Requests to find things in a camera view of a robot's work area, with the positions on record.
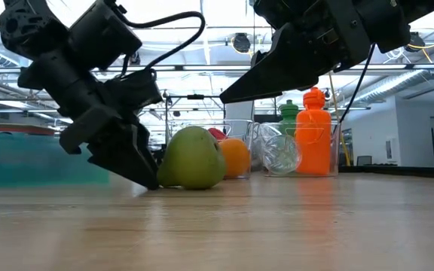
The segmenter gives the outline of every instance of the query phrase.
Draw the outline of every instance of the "ceiling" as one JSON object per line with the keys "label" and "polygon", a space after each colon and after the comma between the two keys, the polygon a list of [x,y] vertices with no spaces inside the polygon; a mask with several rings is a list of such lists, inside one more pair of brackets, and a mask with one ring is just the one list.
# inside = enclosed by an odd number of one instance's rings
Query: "ceiling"
{"label": "ceiling", "polygon": [[[78,17],[84,13],[93,3],[93,0],[47,0],[50,9],[67,26],[71,26]],[[271,45],[272,29],[259,16],[256,16],[248,0],[119,0],[127,10],[127,18],[133,22],[147,22],[166,17],[183,11],[202,11],[207,23],[207,28],[191,46],[179,53],[165,59],[161,65],[248,65],[251,56],[249,54],[238,53],[231,46],[231,39],[236,33],[246,33],[253,44],[251,51],[268,50]],[[0,1],[0,13],[4,10],[3,1]],[[192,36],[200,25],[198,20],[185,19],[158,26],[153,29],[137,29],[135,33],[143,41],[143,47],[139,50],[142,65],[149,63],[162,53],[171,50],[175,46]],[[411,24],[411,30],[420,33],[427,46],[428,54],[434,54],[434,13],[419,19]],[[0,39],[0,56],[10,59],[19,65],[28,65],[24,59],[3,48]],[[409,53],[402,49],[382,54],[374,53],[371,63],[396,64],[408,62],[423,62],[425,55],[422,51]],[[119,59],[113,65],[121,66],[122,60]],[[159,72],[157,84],[159,88],[166,90],[171,95],[187,95],[199,93],[217,96],[220,92],[229,87],[242,72]],[[111,74],[98,74],[101,79],[110,78]],[[371,86],[376,81],[385,78],[386,75],[368,75],[363,81],[363,86]],[[358,75],[333,75],[332,83],[339,93],[349,93],[356,88]],[[0,75],[0,82],[8,84],[10,87],[18,88],[15,84],[17,75]],[[331,84],[328,76],[319,79],[319,88],[328,89]],[[400,93],[399,96],[409,96],[413,92],[426,90],[433,87],[434,80],[425,82],[414,87],[412,90]],[[40,97],[47,97],[45,92],[38,94]],[[300,91],[289,91],[277,99],[278,104],[283,104],[287,99],[291,99],[296,104],[301,104],[303,93]],[[416,99],[434,99],[434,92],[418,96]],[[271,108],[274,101],[264,99],[256,101],[255,107],[261,109]],[[175,108],[210,108],[207,111],[182,111],[179,118],[222,118],[222,111],[217,109],[222,106],[213,101],[180,101]],[[162,105],[153,105],[152,108],[162,108]],[[160,125],[164,116],[163,112],[155,112],[141,116],[142,122],[151,125]]]}

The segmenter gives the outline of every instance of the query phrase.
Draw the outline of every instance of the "bottle cap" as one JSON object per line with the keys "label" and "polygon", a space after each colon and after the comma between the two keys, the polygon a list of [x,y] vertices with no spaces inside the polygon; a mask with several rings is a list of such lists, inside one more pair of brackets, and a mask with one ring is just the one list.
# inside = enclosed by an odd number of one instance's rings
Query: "bottle cap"
{"label": "bottle cap", "polygon": [[296,116],[299,113],[299,107],[292,103],[292,100],[287,100],[285,105],[279,107],[282,116]]}
{"label": "bottle cap", "polygon": [[318,105],[323,108],[326,104],[326,95],[317,87],[312,87],[310,92],[304,94],[304,106]]}

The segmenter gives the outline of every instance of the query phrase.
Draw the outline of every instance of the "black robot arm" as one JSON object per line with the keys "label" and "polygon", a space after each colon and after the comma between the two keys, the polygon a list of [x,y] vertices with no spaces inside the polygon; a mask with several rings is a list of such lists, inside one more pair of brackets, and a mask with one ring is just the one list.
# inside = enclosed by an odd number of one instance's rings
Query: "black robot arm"
{"label": "black robot arm", "polygon": [[258,0],[255,12],[276,29],[272,47],[221,94],[223,103],[307,90],[339,72],[410,42],[409,23],[434,11],[434,0]]}
{"label": "black robot arm", "polygon": [[[45,0],[5,1],[0,31],[7,49],[33,63],[21,71],[20,87],[45,89],[60,106],[58,112],[73,123],[60,136],[69,154],[79,154],[87,143],[90,163],[157,189],[157,164],[148,149],[148,130],[136,112],[162,102],[152,68],[197,39],[205,20],[186,12],[147,24],[129,22],[116,0],[96,0],[68,29],[50,11]],[[188,41],[152,61],[143,70],[126,75],[127,59],[141,46],[132,27],[157,26],[187,17],[201,19],[199,31]],[[126,55],[121,75],[98,81],[90,72],[107,69]]]}

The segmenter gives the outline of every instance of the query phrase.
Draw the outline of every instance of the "wooden table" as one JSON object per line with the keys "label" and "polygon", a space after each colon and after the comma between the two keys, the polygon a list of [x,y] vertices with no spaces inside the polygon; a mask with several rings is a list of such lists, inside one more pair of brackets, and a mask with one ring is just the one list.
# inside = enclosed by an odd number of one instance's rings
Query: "wooden table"
{"label": "wooden table", "polygon": [[0,271],[434,270],[434,179],[0,189]]}

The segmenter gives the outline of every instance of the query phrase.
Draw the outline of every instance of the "blurry teal object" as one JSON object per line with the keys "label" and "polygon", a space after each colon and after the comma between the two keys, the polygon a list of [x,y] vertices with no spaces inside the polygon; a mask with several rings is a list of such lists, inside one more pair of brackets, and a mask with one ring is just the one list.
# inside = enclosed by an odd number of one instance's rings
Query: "blurry teal object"
{"label": "blurry teal object", "polygon": [[285,105],[279,107],[280,114],[283,120],[280,121],[279,131],[282,134],[287,134],[294,137],[296,128],[296,117],[299,113],[299,107],[292,103],[292,100],[287,100]]}
{"label": "blurry teal object", "polygon": [[54,136],[0,132],[0,187],[108,183],[108,172],[88,163],[90,152],[81,149],[69,155]]}

